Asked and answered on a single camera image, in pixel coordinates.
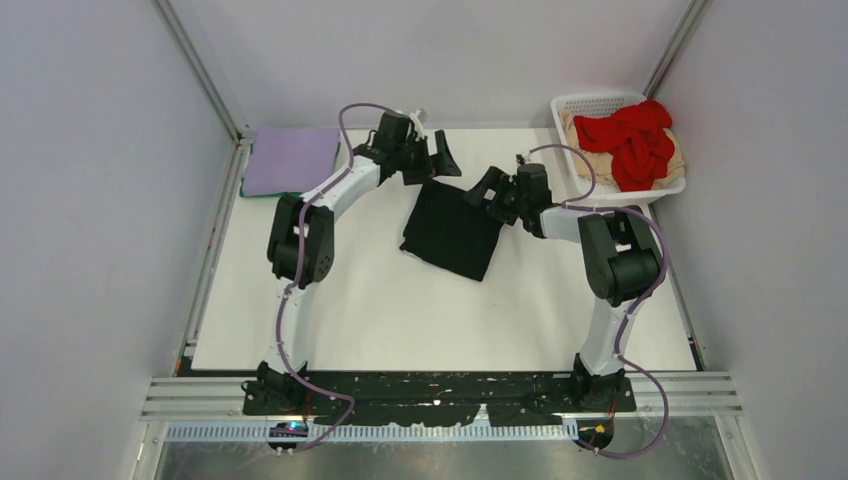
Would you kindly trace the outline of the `black t shirt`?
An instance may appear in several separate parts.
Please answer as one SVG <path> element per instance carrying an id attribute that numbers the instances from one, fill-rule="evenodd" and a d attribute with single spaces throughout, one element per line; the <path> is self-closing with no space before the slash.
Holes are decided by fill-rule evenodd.
<path id="1" fill-rule="evenodd" d="M 503 224 L 483 207 L 463 199 L 452 185 L 422 186 L 402 236 L 400 250 L 461 277 L 481 282 Z"/>

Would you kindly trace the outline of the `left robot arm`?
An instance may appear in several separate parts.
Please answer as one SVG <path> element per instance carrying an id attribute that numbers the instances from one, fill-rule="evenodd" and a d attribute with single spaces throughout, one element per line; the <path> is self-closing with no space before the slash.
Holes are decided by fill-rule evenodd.
<path id="1" fill-rule="evenodd" d="M 297 349 L 320 283 L 335 261 L 335 225 L 364 195 L 399 174 L 408 185 L 462 174 L 446 133 L 427 133 L 420 110 L 381 111 L 365 142 L 354 145 L 339 129 L 338 152 L 345 162 L 317 187 L 278 200 L 266 257 L 281 288 L 273 334 L 254 379 L 243 382 L 243 412 L 249 416 L 301 415 L 309 401 L 323 396 L 355 404 L 346 393 L 320 387 L 307 378 L 308 356 Z"/>

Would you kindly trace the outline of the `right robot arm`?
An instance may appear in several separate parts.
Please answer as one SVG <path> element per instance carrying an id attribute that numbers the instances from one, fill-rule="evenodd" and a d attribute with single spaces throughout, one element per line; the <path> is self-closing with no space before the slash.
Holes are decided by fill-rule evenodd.
<path id="1" fill-rule="evenodd" d="M 573 362 L 568 398 L 589 411 L 611 401 L 623 389 L 622 356 L 633 319 L 668 268 L 653 221 L 636 205 L 554 203 L 540 164 L 521 165 L 513 175 L 491 167 L 463 198 L 500 223 L 520 221 L 536 238 L 580 246 L 595 303 L 589 332 Z"/>

